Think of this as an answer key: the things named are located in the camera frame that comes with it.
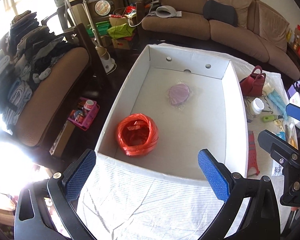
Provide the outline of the red plastic grater peeler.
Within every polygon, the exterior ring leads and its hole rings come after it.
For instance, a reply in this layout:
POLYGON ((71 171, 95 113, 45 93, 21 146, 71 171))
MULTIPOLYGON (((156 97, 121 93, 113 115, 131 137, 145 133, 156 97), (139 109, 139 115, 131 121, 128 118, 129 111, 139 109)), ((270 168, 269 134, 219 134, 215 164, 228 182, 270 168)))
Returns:
POLYGON ((248 176, 257 176, 260 171, 257 164, 257 152, 253 131, 248 131, 248 176))

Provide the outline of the red plastic twine ball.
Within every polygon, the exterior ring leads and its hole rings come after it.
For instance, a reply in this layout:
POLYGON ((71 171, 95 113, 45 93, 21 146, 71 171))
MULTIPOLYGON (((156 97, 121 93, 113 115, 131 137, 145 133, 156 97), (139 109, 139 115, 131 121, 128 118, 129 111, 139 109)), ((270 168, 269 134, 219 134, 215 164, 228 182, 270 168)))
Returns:
POLYGON ((159 129, 152 118, 135 113, 117 124, 115 139, 126 156, 143 157, 157 146, 159 129))

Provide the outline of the purple sponge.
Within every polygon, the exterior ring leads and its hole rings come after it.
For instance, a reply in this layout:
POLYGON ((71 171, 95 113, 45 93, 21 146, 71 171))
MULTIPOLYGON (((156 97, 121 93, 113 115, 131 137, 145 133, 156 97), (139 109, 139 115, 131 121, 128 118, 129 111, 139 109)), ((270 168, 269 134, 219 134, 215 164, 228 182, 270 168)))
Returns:
POLYGON ((197 90, 190 81, 177 80, 169 85, 165 92, 165 99, 170 107, 182 112, 194 101, 197 90))

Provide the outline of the sanitary wipes packet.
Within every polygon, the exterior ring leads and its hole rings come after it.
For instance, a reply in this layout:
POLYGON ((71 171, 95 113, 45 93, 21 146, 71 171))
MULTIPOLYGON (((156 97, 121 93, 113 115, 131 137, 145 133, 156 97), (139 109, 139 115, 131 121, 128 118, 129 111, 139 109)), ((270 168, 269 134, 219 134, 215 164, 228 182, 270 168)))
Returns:
POLYGON ((272 154, 274 150, 277 149, 279 146, 282 146, 285 151, 287 150, 286 134, 285 132, 276 132, 276 133, 271 132, 271 133, 278 138, 277 140, 274 141, 275 144, 270 147, 270 156, 273 159, 271 176, 277 177, 283 175, 282 174, 283 166, 280 162, 276 161, 274 157, 272 157, 272 154))

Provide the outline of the cream scissors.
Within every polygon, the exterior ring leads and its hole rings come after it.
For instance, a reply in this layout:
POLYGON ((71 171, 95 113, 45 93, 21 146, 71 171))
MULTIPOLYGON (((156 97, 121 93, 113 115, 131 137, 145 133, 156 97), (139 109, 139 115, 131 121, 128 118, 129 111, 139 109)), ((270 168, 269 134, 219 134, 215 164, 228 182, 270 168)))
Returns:
POLYGON ((281 131, 284 131, 285 130, 285 124, 283 123, 282 120, 274 120, 273 121, 274 125, 277 126, 281 131))

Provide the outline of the blue rubber glove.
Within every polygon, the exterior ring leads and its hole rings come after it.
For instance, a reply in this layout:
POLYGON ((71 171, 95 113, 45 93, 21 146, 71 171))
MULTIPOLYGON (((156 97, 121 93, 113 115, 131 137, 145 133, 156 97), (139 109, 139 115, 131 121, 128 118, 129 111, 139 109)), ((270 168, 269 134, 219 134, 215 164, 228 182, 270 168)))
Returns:
POLYGON ((273 102, 273 104, 280 110, 283 118, 288 120, 288 115, 286 112, 286 104, 279 95, 279 93, 274 89, 272 92, 267 94, 267 97, 273 102))

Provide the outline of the white pill bottle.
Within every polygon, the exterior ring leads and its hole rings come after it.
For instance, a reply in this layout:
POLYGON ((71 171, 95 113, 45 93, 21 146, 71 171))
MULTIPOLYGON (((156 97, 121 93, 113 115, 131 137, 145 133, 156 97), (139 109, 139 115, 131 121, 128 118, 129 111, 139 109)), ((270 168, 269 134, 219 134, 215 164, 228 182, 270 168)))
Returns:
POLYGON ((264 103, 260 98, 255 98, 250 103, 250 110, 253 115, 259 115, 264 110, 264 103))

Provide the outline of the maroon small handbag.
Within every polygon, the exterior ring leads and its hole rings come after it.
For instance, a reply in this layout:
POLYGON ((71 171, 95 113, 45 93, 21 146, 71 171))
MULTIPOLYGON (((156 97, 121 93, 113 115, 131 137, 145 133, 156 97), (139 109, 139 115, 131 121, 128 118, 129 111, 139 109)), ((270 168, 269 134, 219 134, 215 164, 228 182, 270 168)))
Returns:
POLYGON ((266 80, 266 73, 261 66, 256 66, 250 75, 239 82, 243 96, 259 97, 266 80))

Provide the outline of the brown sofa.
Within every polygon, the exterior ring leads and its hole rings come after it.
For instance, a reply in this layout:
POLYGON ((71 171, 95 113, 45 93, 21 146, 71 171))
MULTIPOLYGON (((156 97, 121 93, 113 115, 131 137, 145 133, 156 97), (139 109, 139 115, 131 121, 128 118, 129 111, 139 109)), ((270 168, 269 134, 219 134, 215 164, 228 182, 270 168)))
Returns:
POLYGON ((300 70, 287 54, 288 21, 259 0, 159 0, 180 17, 147 16, 138 28, 149 38, 192 38, 213 41, 259 62, 267 63, 292 80, 300 70))

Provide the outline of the pink plastic basket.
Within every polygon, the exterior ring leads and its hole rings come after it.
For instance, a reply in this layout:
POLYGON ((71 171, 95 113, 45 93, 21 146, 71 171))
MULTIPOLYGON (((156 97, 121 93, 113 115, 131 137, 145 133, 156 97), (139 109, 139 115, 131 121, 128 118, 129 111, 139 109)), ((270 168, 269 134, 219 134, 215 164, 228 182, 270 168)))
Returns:
POLYGON ((80 97, 71 111, 68 121, 83 131, 87 131, 96 118, 100 106, 96 101, 80 97))

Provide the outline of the white cardboard box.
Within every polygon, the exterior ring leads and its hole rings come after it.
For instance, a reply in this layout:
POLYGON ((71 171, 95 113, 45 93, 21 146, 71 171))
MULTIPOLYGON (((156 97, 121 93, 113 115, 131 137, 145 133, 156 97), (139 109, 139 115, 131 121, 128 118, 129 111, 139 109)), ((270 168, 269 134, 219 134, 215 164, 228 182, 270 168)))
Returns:
POLYGON ((238 65, 214 51, 147 45, 113 103, 96 153, 139 174, 207 186, 198 165, 199 151, 207 149, 245 176, 248 129, 238 65), (115 139, 119 122, 133 113, 149 116, 159 130, 155 149, 144 157, 127 156, 115 139))

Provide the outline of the black cushion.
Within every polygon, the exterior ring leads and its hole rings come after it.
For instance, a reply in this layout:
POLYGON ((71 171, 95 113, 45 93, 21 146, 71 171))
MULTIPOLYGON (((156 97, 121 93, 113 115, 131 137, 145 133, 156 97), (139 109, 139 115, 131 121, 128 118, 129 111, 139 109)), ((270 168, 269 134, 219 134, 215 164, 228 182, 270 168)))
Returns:
POLYGON ((208 0, 203 6, 203 16, 206 20, 217 20, 234 27, 238 26, 238 16, 235 8, 214 0, 208 0))

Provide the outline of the pile of folded clothes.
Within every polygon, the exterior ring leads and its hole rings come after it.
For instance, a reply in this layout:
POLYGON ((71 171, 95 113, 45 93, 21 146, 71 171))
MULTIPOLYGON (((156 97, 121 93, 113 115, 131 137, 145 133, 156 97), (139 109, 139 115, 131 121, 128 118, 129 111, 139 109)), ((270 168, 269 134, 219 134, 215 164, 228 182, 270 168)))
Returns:
POLYGON ((13 18, 0 48, 0 115, 12 130, 39 84, 74 44, 40 25, 36 12, 27 10, 13 18))

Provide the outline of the white neck massager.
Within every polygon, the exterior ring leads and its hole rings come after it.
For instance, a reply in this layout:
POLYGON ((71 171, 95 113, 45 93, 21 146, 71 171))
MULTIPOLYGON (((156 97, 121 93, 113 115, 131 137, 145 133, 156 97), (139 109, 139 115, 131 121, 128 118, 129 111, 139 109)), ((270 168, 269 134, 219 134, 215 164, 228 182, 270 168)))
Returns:
POLYGON ((182 12, 176 11, 172 6, 163 5, 152 11, 150 16, 157 16, 159 18, 182 17, 182 12))

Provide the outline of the green plastic bag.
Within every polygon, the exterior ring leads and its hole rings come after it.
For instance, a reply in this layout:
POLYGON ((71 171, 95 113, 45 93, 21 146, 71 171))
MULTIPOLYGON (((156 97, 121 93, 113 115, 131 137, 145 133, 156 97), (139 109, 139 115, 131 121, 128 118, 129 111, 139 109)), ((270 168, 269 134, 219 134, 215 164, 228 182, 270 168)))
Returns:
POLYGON ((122 25, 116 25, 107 30, 108 35, 117 40, 124 37, 132 37, 135 27, 131 27, 128 23, 122 25))

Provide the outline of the green handled knife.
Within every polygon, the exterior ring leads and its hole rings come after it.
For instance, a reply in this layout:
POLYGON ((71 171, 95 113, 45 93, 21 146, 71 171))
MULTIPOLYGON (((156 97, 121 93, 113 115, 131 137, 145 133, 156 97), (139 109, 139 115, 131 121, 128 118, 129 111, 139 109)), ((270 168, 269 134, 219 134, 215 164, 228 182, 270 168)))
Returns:
POLYGON ((275 120, 283 119, 282 115, 266 115, 261 118, 262 122, 272 122, 275 120))

